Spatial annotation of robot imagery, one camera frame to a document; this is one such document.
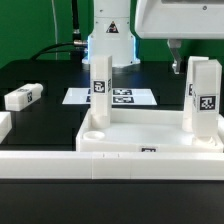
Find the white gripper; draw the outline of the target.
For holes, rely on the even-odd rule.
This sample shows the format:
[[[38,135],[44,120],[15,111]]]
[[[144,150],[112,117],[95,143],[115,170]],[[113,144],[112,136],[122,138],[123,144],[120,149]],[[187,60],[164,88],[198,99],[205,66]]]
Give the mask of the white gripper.
[[[179,74],[178,39],[224,39],[224,0],[137,0],[135,31],[142,39],[168,39]]]

